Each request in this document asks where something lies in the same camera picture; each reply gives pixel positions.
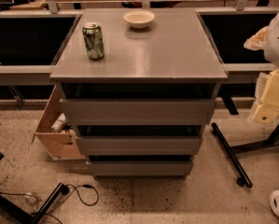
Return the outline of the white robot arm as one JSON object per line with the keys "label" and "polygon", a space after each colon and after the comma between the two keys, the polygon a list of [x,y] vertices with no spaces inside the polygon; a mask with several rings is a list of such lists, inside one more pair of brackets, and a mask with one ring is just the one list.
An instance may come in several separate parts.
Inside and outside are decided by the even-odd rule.
{"label": "white robot arm", "polygon": [[249,118],[256,122],[272,122],[279,116],[279,12],[270,24],[244,42],[244,48],[262,49],[266,61],[277,66],[269,74],[258,76],[255,97]]}

